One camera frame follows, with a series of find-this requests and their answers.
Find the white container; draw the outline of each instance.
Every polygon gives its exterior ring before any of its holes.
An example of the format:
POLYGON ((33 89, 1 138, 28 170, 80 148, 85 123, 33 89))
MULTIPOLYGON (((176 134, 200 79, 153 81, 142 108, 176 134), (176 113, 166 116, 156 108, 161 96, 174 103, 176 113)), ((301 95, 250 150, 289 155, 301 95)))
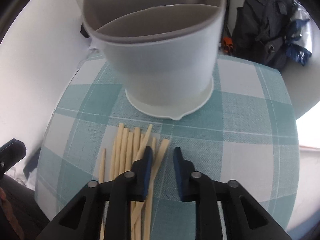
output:
POLYGON ((224 12, 225 0, 84 0, 84 26, 128 94, 176 105, 212 81, 224 12))

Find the saucer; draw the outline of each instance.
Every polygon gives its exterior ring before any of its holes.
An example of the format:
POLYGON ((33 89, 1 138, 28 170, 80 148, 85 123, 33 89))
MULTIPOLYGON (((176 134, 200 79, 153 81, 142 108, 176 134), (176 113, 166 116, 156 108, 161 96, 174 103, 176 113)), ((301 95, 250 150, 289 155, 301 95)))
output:
POLYGON ((172 120, 180 120, 182 117, 194 113, 200 109, 211 97, 214 87, 213 77, 207 88, 201 92, 200 95, 192 98, 186 98, 183 101, 180 101, 176 105, 168 106, 151 106, 145 103, 142 103, 131 96, 127 90, 125 90, 125 95, 129 100, 130 104, 139 110, 140 112, 158 118, 167 118, 172 120))

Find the bundle of wooden sticks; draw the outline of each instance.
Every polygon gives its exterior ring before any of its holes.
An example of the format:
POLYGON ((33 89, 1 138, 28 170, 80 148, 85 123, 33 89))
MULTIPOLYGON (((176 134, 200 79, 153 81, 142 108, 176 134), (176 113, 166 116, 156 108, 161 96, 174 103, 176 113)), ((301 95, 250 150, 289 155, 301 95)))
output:
MULTIPOLYGON (((133 132, 119 124, 117 136, 113 142, 113 149, 110 162, 109 180, 114 180, 120 174, 129 171, 134 161, 143 157, 144 151, 150 139, 152 125, 150 124, 146 133, 142 134, 139 127, 135 127, 133 132)), ((164 154, 168 148, 169 140, 163 139, 156 152, 156 138, 152 138, 151 148, 153 151, 153 164, 149 182, 148 195, 145 202, 131 202, 131 239, 141 240, 141 211, 145 206, 143 240, 150 240, 151 212, 153 185, 164 154)), ((99 183, 104 182, 106 149, 102 150, 99 170, 99 183)), ((101 224, 100 240, 103 240, 104 224, 101 224)))

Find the checkered tablecloth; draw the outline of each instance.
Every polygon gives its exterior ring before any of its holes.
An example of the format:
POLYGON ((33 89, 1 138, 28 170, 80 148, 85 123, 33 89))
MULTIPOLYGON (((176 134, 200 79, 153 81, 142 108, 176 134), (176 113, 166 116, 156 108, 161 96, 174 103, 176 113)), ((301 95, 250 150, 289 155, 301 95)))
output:
POLYGON ((151 239, 193 240, 195 204, 176 190, 172 152, 214 180, 238 180, 286 228, 299 178, 295 117, 277 70, 219 55, 214 91, 180 121, 158 119, 130 105, 114 70, 100 55, 88 58, 64 92, 47 128, 38 163, 36 201, 52 219, 91 179, 107 149, 106 177, 117 126, 123 122, 170 139, 154 188, 151 239))

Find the silver rivet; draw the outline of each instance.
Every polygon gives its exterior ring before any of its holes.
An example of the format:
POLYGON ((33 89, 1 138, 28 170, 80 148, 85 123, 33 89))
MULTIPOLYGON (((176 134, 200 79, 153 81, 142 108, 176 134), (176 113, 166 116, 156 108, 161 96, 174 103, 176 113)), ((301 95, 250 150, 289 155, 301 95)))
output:
POLYGON ((90 180, 87 185, 88 187, 97 187, 98 182, 96 180, 90 180))
POLYGON ((201 177, 201 172, 199 172, 199 171, 194 171, 193 173, 191 173, 191 177, 193 177, 193 178, 200 178, 200 177, 201 177))
POLYGON ((127 171, 124 176, 126 178, 133 178, 134 177, 134 172, 133 171, 127 171))
POLYGON ((232 180, 229 180, 229 181, 228 181, 228 185, 229 185, 230 187, 238 187, 238 186, 239 186, 239 183, 238 183, 238 181, 232 179, 232 180))

